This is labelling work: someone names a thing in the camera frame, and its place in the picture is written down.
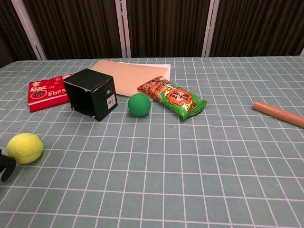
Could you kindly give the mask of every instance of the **wooden stick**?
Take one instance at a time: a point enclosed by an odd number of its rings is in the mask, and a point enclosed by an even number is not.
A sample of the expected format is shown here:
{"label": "wooden stick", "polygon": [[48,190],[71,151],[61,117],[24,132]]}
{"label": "wooden stick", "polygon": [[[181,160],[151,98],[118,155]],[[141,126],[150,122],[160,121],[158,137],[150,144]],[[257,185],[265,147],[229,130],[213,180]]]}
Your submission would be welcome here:
{"label": "wooden stick", "polygon": [[260,112],[263,112],[280,120],[284,120],[290,124],[304,128],[304,117],[301,117],[294,113],[282,110],[277,107],[273,107],[261,101],[256,101],[253,105],[253,109],[256,109]]}

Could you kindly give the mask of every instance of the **tennis ball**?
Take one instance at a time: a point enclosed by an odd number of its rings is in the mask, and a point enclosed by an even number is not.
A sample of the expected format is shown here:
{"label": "tennis ball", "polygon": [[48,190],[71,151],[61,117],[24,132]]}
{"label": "tennis ball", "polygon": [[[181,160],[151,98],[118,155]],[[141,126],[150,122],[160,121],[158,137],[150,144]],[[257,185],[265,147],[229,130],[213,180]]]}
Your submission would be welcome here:
{"label": "tennis ball", "polygon": [[8,156],[14,157],[21,164],[33,162],[40,157],[42,151],[42,140],[31,133],[18,134],[7,145]]}
{"label": "tennis ball", "polygon": [[151,101],[146,94],[137,93],[130,97],[128,108],[133,115],[144,116],[151,108]]}

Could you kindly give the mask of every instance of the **black object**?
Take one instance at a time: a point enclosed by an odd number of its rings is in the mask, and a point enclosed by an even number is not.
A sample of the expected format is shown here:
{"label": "black object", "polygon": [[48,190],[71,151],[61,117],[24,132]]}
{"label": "black object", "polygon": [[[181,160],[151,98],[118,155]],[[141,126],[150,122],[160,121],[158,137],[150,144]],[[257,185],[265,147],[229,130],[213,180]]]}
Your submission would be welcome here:
{"label": "black object", "polygon": [[2,150],[0,149],[0,173],[3,172],[1,176],[2,182],[10,178],[16,168],[16,164],[15,158],[2,154]]}
{"label": "black object", "polygon": [[63,80],[72,109],[97,121],[117,107],[114,79],[110,75],[84,69]]}

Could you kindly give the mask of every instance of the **chip bag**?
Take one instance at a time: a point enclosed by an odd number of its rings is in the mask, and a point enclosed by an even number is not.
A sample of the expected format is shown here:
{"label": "chip bag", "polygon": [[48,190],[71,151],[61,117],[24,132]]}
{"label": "chip bag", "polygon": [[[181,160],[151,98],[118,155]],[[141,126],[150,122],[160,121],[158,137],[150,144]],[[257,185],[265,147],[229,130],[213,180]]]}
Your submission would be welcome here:
{"label": "chip bag", "polygon": [[146,82],[137,90],[173,110],[182,120],[199,114],[207,104],[206,100],[200,100],[193,93],[173,85],[162,76]]}

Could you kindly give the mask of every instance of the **brown envelope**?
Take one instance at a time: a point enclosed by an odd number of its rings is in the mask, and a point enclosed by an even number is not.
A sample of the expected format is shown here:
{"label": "brown envelope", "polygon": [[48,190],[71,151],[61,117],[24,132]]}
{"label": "brown envelope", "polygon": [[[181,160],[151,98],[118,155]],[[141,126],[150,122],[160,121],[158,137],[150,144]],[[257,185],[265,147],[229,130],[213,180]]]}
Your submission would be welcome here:
{"label": "brown envelope", "polygon": [[132,96],[139,93],[137,87],[158,76],[165,76],[167,68],[125,64],[108,60],[99,60],[91,70],[114,78],[115,90],[119,95]]}

